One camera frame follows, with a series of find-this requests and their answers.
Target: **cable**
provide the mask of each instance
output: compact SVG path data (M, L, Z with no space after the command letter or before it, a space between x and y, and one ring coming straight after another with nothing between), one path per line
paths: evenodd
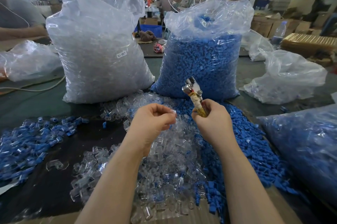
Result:
M0 2L0 4L4 7L4 8L6 8L8 11L10 11L11 13L14 13L12 10L10 10L7 6L5 6L4 4L2 4L1 2ZM27 25L28 25L28 27L30 27L30 25L29 25L29 23L25 20L25 19L23 19L20 15L18 15L18 14L16 14L16 13L14 13L17 17L20 17L22 20L24 20L26 23L27 23Z
M53 81L55 80L54 79L51 79L51 80L48 80L48 81L43 81L43 82L40 82L40 83L35 83L35 84L30 84L30 85L25 85L23 87L28 87L28 86L33 86L33 85L38 85L38 84L42 84L42 83L46 83L46 82L50 82L50 81ZM61 84L62 81L65 80L65 76L63 76L60 81L58 81L55 85L47 88L47 89L42 89L42 90L28 90L28 89L22 89L22 88L15 88L15 87L0 87L0 90L3 90L3 89L10 89L12 91L9 91L9 92L5 92L5 93L0 93L0 95L4 95L4 94L7 94L7 93L10 93L10 92L13 92L13 91L25 91L25 92L44 92L44 91L48 91L48 90L51 90L53 89L54 87L58 86L59 84Z

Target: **pile of blue plastic pieces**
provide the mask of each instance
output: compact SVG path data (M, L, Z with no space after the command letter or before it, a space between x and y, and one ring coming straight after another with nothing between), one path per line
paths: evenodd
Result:
M337 207L337 104L258 117L302 181Z
M193 104L190 100L175 100L178 106L175 108L177 114L187 114L191 118ZM233 130L236 140L248 158L255 172L260 178L264 187L270 187L272 184L277 188L291 193L297 194L297 191L290 188L289 181L286 175L286 164L281 161L279 156L273 153L268 142L263 139L263 132L258 128L258 125L247 120L243 115L242 110L237 107L221 103L225 106L232 118ZM207 176L207 182L202 183L206 190L206 198L209 203L209 212L218 212L221 217L221 223L224 222L224 210L226 206L225 186L222 173L221 162L213 147L201 135L196 135L196 140L201 147L201 159L204 164L203 171ZM196 188L196 204L200 201L200 195Z
M221 100L237 96L235 77L240 44L239 34L188 41L171 34L160 76L151 90L162 96L187 99L181 88L192 75L202 88L204 98Z
M65 135L73 135L78 125L88 122L73 116L60 123L54 117L48 120L39 117L37 121L25 120L22 126L5 130L0 138L0 180L25 182L49 148L61 143Z

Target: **workbench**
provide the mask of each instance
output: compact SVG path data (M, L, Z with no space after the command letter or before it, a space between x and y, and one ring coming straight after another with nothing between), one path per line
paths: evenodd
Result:
M153 50L150 44L141 45L144 51ZM146 58L152 74L158 79L162 58ZM249 83L253 78L265 73L263 62L252 62L247 57L240 57L237 67L237 88ZM63 69L56 70L53 74L30 81L0 83L1 87L20 87L25 84L45 81L54 77L62 77ZM296 100L283 104L290 111L298 111L303 108L320 107L332 104L331 93L337 91L337 76L328 73L326 84L315 91L312 98ZM48 82L30 87L40 90L54 85L57 81ZM25 208L32 212L42 207L40 217L55 216L66 213L78 212L82 203L74 203L70 199L70 182L72 166L80 162L83 152L91 150L93 146L110 147L122 141L125 135L121 121L108 122L107 129L103 129L103 121L99 118L101 107L99 104L72 104L65 103L62 98L66 92L65 81L52 90L40 93L16 91L0 97L0 130L14 128L21 125L25 119L37 117L64 117L82 116L90 119L89 124L83 124L78 132L66 138L63 143L53 147L42 164L39 164L29 176L26 183L11 188L0 196L0 224L8 223ZM256 116L281 114L280 105L267 105L258 102L240 91L240 96L231 99L230 102L241 108L244 113L254 119ZM61 162L70 163L66 170L52 170L45 168L46 162L59 159ZM315 198L309 197L312 205L309 207L298 196L281 193L290 207L297 213L303 223L337 223L336 217L322 206Z

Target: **bag of blue plastic parts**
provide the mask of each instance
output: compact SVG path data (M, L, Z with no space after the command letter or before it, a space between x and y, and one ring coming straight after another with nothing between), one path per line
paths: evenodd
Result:
M258 119L308 188L337 207L337 104Z
M188 98L181 88L193 76L204 98L238 95L235 77L241 38L249 31L253 15L248 0L206 0L179 13L167 12L164 22L171 35L151 90Z

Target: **person's left hand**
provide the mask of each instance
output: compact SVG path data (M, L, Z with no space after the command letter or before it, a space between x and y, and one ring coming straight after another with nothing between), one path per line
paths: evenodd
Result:
M163 105L152 103L143 106L137 110L124 140L139 148L146 157L152 142L161 131L168 130L170 124L175 124L176 117L174 110Z

